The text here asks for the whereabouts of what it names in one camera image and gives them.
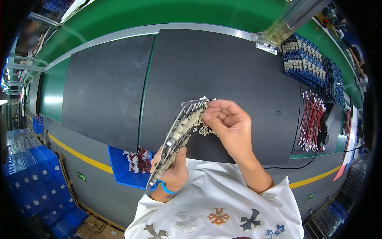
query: black anti-static mat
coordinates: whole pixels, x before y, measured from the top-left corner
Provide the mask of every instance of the black anti-static mat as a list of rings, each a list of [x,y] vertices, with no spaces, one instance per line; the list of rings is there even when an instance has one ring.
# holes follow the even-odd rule
[[[318,94],[318,90],[316,90],[315,88],[309,87],[309,86],[301,83],[301,93],[307,92],[309,94],[310,89],[312,90],[312,92],[314,94]],[[300,140],[300,134],[301,134],[301,130],[299,129],[299,127],[300,127],[300,123],[301,123],[301,120],[302,120],[303,115],[304,115],[304,102],[303,102],[303,98],[302,98],[301,93],[300,93],[300,97],[301,97],[300,116],[299,116],[296,139],[295,139],[295,143],[293,145],[292,154],[314,154],[314,152],[312,152],[312,151],[309,151],[309,152],[303,151],[303,149],[300,146],[298,146],[298,142]],[[339,105],[334,104],[332,111],[335,111],[335,115],[334,115],[334,119],[333,119],[333,121],[332,121],[332,123],[328,129],[329,142],[326,145],[324,145],[324,147],[325,147],[324,153],[335,153],[335,149],[336,149],[337,141],[338,141],[338,134],[340,132],[340,124],[341,124],[341,118],[343,116],[343,110],[341,109],[341,107]]]
[[[280,55],[254,42],[182,29],[159,32],[142,116],[141,147],[157,151],[183,101],[231,99],[252,118],[253,151],[262,164],[285,165],[299,112],[299,82],[284,75]],[[215,135],[193,133],[187,157],[233,163]]]
[[[63,126],[123,150],[137,150],[143,86],[154,36],[130,37],[73,54]]]

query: gray floor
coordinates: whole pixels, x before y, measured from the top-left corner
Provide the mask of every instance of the gray floor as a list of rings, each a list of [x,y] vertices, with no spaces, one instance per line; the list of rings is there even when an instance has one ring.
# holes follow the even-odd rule
[[[61,123],[47,117],[44,117],[44,129],[75,151],[110,166],[106,144],[71,131],[63,127]],[[137,202],[142,197],[144,190],[120,185],[115,182],[112,174],[82,161],[62,149],[52,140],[51,144],[52,149],[56,149],[59,153],[63,152],[65,155],[65,169],[68,177],[73,181],[73,190],[76,197],[99,215],[122,227],[127,227],[134,219]],[[338,167],[342,161],[342,154],[317,156],[304,169],[268,169],[267,171],[276,184],[285,176],[289,177],[290,183],[294,183]],[[311,159],[292,159],[285,167],[301,167]],[[85,175],[87,182],[76,176],[76,170]],[[334,197],[337,194],[345,181],[346,174],[332,182],[335,175],[336,172],[318,181],[292,189],[303,219],[309,216],[308,210],[310,208],[313,211],[318,210],[327,202],[326,198],[328,196]],[[314,197],[306,200],[308,195],[313,192],[315,193]]]

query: person's right hand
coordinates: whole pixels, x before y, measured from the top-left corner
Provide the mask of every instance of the person's right hand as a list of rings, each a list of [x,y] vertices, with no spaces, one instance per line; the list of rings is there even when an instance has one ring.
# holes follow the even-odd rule
[[[219,136],[236,163],[253,154],[251,117],[235,102],[224,99],[208,102],[202,120]]]

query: circuit board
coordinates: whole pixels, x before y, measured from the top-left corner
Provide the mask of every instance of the circuit board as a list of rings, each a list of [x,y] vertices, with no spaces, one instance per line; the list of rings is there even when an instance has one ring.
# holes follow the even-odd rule
[[[149,190],[174,162],[179,149],[188,143],[191,131],[200,124],[203,111],[207,108],[208,98],[203,97],[197,101],[183,102],[183,107],[175,122],[167,133],[160,152],[160,160],[154,166],[149,177],[146,189]]]

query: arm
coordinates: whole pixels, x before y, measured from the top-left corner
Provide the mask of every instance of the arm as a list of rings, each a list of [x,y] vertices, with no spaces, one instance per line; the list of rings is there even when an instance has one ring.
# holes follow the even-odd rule
[[[210,101],[202,119],[219,136],[252,191],[260,194],[275,185],[252,151],[251,117],[243,109],[233,101]]]
[[[168,170],[159,178],[161,181],[165,182],[166,188],[172,192],[176,192],[182,188],[182,186],[188,180],[188,169],[186,166],[186,153],[187,148],[182,147],[179,149],[178,154],[175,158],[175,163],[173,163]],[[155,165],[160,159],[160,153],[154,156],[151,164]],[[163,187],[159,186],[151,195],[150,198],[159,202],[168,202],[173,198],[175,194],[166,193]]]

